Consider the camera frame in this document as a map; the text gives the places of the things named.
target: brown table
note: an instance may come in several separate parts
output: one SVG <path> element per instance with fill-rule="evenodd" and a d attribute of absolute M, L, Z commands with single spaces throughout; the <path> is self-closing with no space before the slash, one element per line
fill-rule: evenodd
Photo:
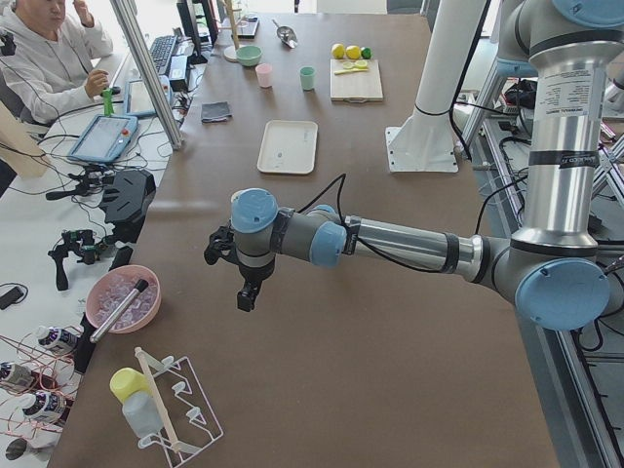
<path fill-rule="evenodd" d="M 387 168 L 384 129 L 411 114 L 426 20 L 276 15 L 297 33 L 288 50 L 271 18 L 261 17 L 256 44 L 274 66 L 272 90 L 215 49 L 133 258 L 159 275 L 161 310 L 145 329 L 98 345 L 50 467 L 166 466 L 158 448 L 136 447 L 108 391 L 117 369 L 137 369 L 135 346 L 188 356 L 224 427 L 189 467 L 557 466 L 513 309 L 495 293 L 372 258 L 326 270 L 281 256 L 248 314 L 236 309 L 236 267 L 204 262 L 234 191 L 264 187 L 300 208 L 341 173 L 346 213 L 462 236 L 474 229 L 480 199 L 468 164 L 456 175 Z M 335 42 L 372 47 L 384 102 L 330 101 Z M 308 64 L 317 87 L 304 93 L 297 72 Z M 200 104 L 219 100 L 231 121 L 202 125 Z M 311 175 L 258 172 L 271 119 L 319 124 Z M 334 204 L 334 193 L 322 201 Z"/>

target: lime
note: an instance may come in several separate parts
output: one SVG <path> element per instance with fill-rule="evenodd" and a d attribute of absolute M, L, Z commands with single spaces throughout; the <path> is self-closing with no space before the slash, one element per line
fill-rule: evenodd
<path fill-rule="evenodd" d="M 372 50 L 370 47 L 363 47 L 361 54 L 362 54 L 362 59 L 368 60 L 372 57 Z"/>
<path fill-rule="evenodd" d="M 335 59 L 342 59 L 344 57 L 344 44 L 334 44 L 331 46 L 331 56 Z"/>
<path fill-rule="evenodd" d="M 346 50 L 347 56 L 352 60 L 360 58 L 360 48 L 358 46 L 349 46 Z"/>

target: green bowl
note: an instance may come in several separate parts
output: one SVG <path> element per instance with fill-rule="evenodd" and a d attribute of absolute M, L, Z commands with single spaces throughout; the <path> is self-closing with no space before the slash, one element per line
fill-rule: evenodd
<path fill-rule="evenodd" d="M 261 57 L 262 49 L 256 46 L 241 46 L 236 51 L 236 58 L 243 66 L 256 66 Z"/>

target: keyboard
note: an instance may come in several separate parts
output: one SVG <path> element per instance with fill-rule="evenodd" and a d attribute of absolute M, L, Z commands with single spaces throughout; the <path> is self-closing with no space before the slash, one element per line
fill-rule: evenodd
<path fill-rule="evenodd" d="M 172 62 L 172 56 L 176 51 L 177 38 L 175 36 L 160 36 L 154 39 L 149 53 L 152 56 L 156 72 L 159 75 L 169 74 L 169 66 Z"/>

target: pink cup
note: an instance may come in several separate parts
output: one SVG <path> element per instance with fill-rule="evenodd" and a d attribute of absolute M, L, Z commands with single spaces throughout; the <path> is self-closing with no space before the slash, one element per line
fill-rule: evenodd
<path fill-rule="evenodd" d="M 270 88 L 272 86 L 273 67 L 269 63 L 261 63 L 255 68 L 257 84 L 260 88 Z"/>

